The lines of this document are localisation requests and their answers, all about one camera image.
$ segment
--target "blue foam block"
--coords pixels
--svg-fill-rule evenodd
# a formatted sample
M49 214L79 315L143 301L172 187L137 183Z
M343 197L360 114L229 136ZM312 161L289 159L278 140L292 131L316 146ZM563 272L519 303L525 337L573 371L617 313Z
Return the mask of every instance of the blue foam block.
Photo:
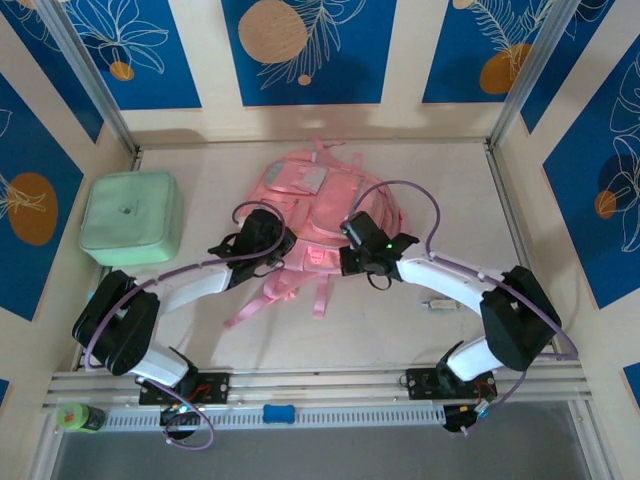
M264 423L288 423L296 421L296 409L293 405L265 405L262 409Z

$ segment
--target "backpack pocket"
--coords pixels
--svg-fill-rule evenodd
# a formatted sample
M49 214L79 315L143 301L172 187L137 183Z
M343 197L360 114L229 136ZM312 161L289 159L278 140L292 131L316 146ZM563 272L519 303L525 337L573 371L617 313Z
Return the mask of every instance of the backpack pocket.
M340 224L349 215L355 213L356 201L362 194L373 186L363 177L342 171L331 172L327 175L311 214L313 229L331 238L343 239ZM376 224L380 225L384 205L378 192L371 192L362 201L358 210L371 215Z
M310 162L275 162L265 172L263 183L269 190L293 195L316 195L328 168Z

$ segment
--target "green storage box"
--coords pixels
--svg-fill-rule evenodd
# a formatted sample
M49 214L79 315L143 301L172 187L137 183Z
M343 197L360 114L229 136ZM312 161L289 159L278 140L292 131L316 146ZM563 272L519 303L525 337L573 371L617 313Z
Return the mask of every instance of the green storage box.
M183 209L169 172L107 175L89 193L80 248L111 267L165 262L178 253Z

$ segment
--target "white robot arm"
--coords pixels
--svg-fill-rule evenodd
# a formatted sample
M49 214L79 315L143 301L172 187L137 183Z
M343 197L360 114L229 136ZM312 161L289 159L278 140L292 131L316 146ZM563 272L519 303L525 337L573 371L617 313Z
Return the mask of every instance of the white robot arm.
M479 375L506 366L525 371L555 331L520 299L535 305L559 328L560 318L533 274L515 266L509 272L483 270L436 252L427 252L417 238L399 234L390 239L365 212L343 225L351 246L340 250L343 275L366 273L414 283L457 300L483 321L485 336L448 352L442 359L450 383L472 382ZM514 298L505 288L517 292Z
M441 383L454 397L456 386L462 391L485 372L502 366L526 370L555 333L530 309L496 287L495 281L487 279L514 288L560 326L542 288L523 267L502 273L427 253L424 244L410 235L390 239L364 212L349 218L342 227L351 243L340 251L343 275L366 273L422 285L457 300L482 318L485 336L454 347L439 364ZM177 288L162 302L141 289L122 306L96 341L96 331L107 312L136 288L134 279L124 272L110 273L76 322L74 338L85 347L95 341L93 355L114 375L134 373L189 396L197 387L198 369L177 351L152 342L157 318L201 296L233 288L251 278L260 265L274 266L296 241L289 229L285 240L270 255L242 261L237 258L274 245L281 232L282 224L275 215L254 210L237 235L228 236L210 250L218 260L205 262L209 270L204 278Z

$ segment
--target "green bottle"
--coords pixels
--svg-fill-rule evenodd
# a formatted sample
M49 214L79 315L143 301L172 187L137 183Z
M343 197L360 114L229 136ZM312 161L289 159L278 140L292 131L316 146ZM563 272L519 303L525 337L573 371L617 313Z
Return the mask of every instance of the green bottle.
M65 403L58 407L58 425L65 430L94 433L102 428L106 419L104 410L84 403Z

